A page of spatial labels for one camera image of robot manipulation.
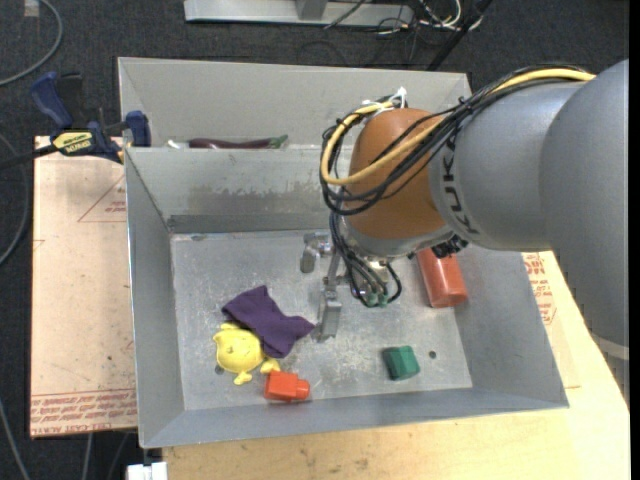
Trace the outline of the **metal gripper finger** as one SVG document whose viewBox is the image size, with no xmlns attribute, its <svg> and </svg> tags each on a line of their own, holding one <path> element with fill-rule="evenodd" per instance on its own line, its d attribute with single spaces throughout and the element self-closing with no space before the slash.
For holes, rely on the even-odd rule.
<svg viewBox="0 0 640 480">
<path fill-rule="evenodd" d="M 333 253 L 333 245 L 331 243 L 328 232 L 311 232 L 303 236 L 304 248 L 300 258 L 300 271 L 302 273 L 311 273 L 315 269 L 316 260 L 319 257 L 325 257 Z"/>
<path fill-rule="evenodd" d="M 335 290 L 324 289 L 320 298 L 315 339 L 326 342 L 335 338 L 339 329 L 342 303 Z"/>
</svg>

